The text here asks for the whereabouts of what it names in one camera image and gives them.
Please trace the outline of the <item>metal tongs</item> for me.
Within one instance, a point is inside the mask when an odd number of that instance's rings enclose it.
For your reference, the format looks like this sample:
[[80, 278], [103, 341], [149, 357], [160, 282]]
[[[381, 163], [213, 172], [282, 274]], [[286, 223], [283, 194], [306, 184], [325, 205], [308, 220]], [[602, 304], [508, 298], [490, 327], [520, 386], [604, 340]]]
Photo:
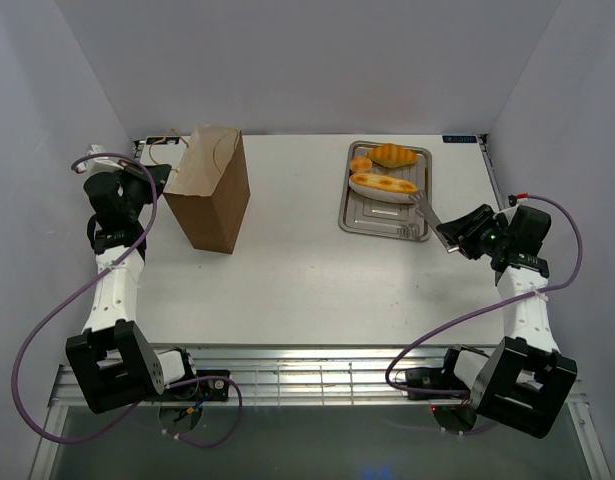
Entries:
[[412, 204], [415, 207], [416, 211], [422, 216], [448, 253], [458, 251], [458, 246], [453, 244], [440, 232], [439, 226], [441, 225], [441, 221], [428, 202], [424, 191], [417, 190], [411, 194], [399, 193], [394, 194], [393, 197], [400, 203]]

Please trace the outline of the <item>long white fake bread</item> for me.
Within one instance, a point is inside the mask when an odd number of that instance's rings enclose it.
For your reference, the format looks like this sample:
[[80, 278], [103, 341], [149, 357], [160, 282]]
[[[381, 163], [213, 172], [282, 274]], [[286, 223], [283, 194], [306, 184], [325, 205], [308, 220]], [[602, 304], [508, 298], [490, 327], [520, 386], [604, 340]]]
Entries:
[[375, 173], [354, 173], [348, 186], [357, 194], [376, 201], [409, 204], [418, 187], [406, 180]]

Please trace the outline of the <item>small round fake bun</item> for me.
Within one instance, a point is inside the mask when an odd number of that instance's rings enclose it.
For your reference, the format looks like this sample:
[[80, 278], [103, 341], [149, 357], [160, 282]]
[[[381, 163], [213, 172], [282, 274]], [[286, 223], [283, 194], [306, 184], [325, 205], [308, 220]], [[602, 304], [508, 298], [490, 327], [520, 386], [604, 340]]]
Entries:
[[353, 173], [370, 172], [373, 167], [373, 162], [366, 156], [355, 156], [350, 160], [349, 169]]

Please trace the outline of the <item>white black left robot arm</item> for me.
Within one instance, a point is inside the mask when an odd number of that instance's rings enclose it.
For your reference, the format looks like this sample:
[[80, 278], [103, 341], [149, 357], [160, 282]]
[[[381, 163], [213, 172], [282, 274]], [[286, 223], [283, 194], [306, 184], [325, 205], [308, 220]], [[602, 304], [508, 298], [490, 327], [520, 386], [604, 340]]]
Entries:
[[81, 333], [66, 341], [66, 355], [96, 414], [159, 396], [165, 388], [188, 399], [199, 387], [190, 355], [179, 348], [155, 352], [136, 322], [146, 256], [139, 216], [144, 206], [156, 204], [170, 172], [168, 164], [104, 162], [84, 183], [94, 210], [87, 237], [102, 277]]

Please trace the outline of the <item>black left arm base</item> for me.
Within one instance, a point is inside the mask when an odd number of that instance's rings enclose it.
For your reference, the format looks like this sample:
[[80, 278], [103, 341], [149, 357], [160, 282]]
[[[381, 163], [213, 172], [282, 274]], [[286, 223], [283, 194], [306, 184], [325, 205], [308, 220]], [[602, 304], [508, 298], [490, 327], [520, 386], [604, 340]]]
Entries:
[[230, 378], [229, 370], [197, 370], [197, 377], [209, 377], [209, 380], [203, 380], [189, 385], [192, 397], [197, 400], [206, 402], [226, 402], [229, 399], [230, 384], [221, 378]]

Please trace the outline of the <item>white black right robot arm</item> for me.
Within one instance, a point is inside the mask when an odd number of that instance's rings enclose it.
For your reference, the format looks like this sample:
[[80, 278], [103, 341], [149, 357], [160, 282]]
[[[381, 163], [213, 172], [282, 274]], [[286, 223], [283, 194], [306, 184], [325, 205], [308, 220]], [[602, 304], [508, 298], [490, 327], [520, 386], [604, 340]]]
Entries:
[[551, 227], [548, 213], [529, 206], [494, 212], [482, 205], [437, 226], [438, 235], [468, 259], [490, 257], [503, 307], [504, 336], [491, 354], [455, 345], [439, 371], [451, 397], [469, 391], [464, 406], [437, 407], [448, 430], [468, 433], [480, 417], [535, 438], [552, 428], [577, 377], [574, 360], [553, 338], [543, 288], [549, 267], [539, 251]]

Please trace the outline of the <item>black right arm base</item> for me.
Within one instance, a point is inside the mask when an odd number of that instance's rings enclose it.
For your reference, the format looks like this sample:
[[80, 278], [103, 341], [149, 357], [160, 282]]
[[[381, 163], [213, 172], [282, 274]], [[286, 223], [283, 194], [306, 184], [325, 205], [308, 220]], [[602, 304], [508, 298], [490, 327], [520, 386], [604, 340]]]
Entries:
[[425, 390], [451, 390], [457, 393], [440, 395], [438, 393], [407, 392], [409, 400], [461, 399], [467, 398], [467, 386], [453, 375], [445, 374], [442, 368], [417, 367], [400, 370], [395, 375], [398, 385]]

